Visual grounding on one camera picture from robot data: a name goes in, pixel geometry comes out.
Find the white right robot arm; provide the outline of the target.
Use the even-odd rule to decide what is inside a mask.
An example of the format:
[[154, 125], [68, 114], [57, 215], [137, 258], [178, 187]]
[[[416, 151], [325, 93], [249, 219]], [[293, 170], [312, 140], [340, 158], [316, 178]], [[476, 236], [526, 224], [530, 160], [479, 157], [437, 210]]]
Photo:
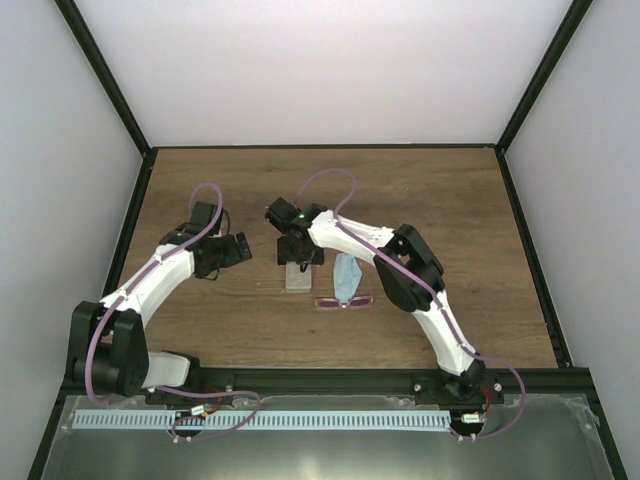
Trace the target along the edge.
[[298, 264], [331, 249], [374, 266], [388, 300], [414, 317], [431, 344], [447, 396], [465, 403], [479, 392], [485, 363], [455, 319], [442, 264], [413, 226], [375, 227], [290, 204], [268, 208], [265, 219], [287, 239]]

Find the pink sunglasses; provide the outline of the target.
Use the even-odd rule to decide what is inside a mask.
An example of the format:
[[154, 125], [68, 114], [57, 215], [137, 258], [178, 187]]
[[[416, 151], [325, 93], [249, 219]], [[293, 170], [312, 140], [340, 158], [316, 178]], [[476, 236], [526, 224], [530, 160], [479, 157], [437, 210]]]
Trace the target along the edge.
[[363, 309], [374, 303], [372, 296], [356, 296], [347, 301], [337, 298], [322, 297], [315, 299], [315, 307], [321, 311], [338, 311], [343, 309]]

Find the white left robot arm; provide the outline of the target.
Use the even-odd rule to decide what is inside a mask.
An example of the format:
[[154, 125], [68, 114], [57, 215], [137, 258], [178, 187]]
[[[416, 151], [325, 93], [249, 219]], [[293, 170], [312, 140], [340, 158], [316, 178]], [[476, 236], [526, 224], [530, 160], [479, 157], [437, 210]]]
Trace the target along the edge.
[[203, 236], [195, 243], [188, 232], [172, 231], [151, 258], [120, 288], [97, 302], [82, 301], [73, 310], [65, 379], [130, 397], [142, 389], [168, 387], [181, 403], [196, 402], [204, 392], [203, 377], [192, 371], [197, 359], [187, 354], [151, 352], [145, 329], [155, 312], [184, 281], [211, 274], [252, 258], [246, 235]]

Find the grey sunglasses case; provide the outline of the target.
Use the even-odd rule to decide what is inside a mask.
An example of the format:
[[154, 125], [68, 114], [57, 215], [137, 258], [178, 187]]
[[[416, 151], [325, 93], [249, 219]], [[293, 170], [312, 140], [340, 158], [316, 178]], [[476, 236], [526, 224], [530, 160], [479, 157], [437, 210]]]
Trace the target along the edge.
[[302, 294], [312, 290], [312, 269], [302, 270], [302, 265], [287, 262], [285, 265], [285, 292]]

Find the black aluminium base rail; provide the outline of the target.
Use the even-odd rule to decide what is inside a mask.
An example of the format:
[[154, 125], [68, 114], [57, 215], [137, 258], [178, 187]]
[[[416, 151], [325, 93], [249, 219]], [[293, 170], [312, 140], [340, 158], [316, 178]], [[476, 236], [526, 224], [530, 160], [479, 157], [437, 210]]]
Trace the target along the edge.
[[483, 390], [499, 404], [507, 395], [518, 395], [519, 384], [532, 394], [584, 395], [598, 398], [586, 368], [525, 368], [516, 375], [504, 368], [487, 369], [480, 387], [460, 397], [448, 389], [436, 369], [266, 369], [200, 368], [182, 387], [187, 392], [253, 391], [261, 397], [275, 395], [392, 395], [412, 397], [419, 404], [439, 406], [478, 405]]

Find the light blue cleaning cloth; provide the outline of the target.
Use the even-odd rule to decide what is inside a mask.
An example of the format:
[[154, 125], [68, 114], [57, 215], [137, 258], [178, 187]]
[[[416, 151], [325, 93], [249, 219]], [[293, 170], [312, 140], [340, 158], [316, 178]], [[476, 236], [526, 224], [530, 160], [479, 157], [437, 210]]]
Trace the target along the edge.
[[336, 255], [333, 268], [334, 296], [341, 303], [355, 297], [362, 278], [357, 259], [346, 253]]

